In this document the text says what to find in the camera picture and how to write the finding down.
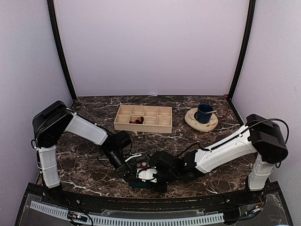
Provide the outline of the green christmas bear sock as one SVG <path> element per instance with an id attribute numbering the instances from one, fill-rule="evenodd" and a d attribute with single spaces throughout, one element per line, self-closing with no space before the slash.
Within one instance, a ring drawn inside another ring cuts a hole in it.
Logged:
<path id="1" fill-rule="evenodd" d="M 145 188 L 148 185 L 147 180 L 151 179 L 151 170 L 147 162 L 137 163 L 131 173 L 132 188 Z"/>

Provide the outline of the black red yellow argyle sock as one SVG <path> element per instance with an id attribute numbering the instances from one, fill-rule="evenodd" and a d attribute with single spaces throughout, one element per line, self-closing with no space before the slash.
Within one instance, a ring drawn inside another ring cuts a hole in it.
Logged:
<path id="1" fill-rule="evenodd" d="M 130 121 L 129 123 L 130 124 L 143 124 L 143 122 L 144 122 L 144 117 L 141 116 L 141 117 L 138 117 L 135 120 Z"/>

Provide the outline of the wooden compartment tray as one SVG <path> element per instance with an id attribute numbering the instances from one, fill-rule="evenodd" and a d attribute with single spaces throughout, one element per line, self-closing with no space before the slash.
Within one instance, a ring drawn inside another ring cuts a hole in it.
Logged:
<path id="1" fill-rule="evenodd" d="M 143 124 L 129 122 L 144 117 Z M 121 105 L 114 120 L 115 130 L 172 133 L 172 108 L 166 106 Z"/>

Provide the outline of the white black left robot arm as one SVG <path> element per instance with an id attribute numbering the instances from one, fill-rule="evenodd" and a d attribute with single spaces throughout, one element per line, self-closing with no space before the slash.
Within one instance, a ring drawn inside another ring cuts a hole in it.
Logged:
<path id="1" fill-rule="evenodd" d="M 48 198 L 56 205 L 66 202 L 66 194 L 57 188 L 61 181 L 56 154 L 59 141 L 65 134 L 72 134 L 98 146 L 118 176 L 130 186 L 140 188 L 148 183 L 143 178 L 145 171 L 137 169 L 131 161 L 126 161 L 123 150 L 131 144 L 131 139 L 123 130 L 112 133 L 69 109 L 62 101 L 54 102 L 34 116 L 32 127 L 33 147 L 37 150 L 43 182 L 50 189 Z"/>

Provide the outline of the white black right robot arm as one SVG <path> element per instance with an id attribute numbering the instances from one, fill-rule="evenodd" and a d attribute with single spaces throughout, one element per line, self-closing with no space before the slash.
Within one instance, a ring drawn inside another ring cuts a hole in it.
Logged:
<path id="1" fill-rule="evenodd" d="M 252 203 L 276 164 L 288 156 L 288 137 L 283 136 L 277 124 L 279 119 L 265 119 L 256 114 L 246 119 L 247 123 L 235 133 L 213 145 L 186 153 L 183 158 L 165 151 L 155 152 L 148 162 L 149 167 L 138 169 L 136 177 L 163 186 L 173 181 L 193 181 L 238 157 L 257 153 L 252 172 L 247 177 L 247 189 L 240 193 L 242 203 Z"/>

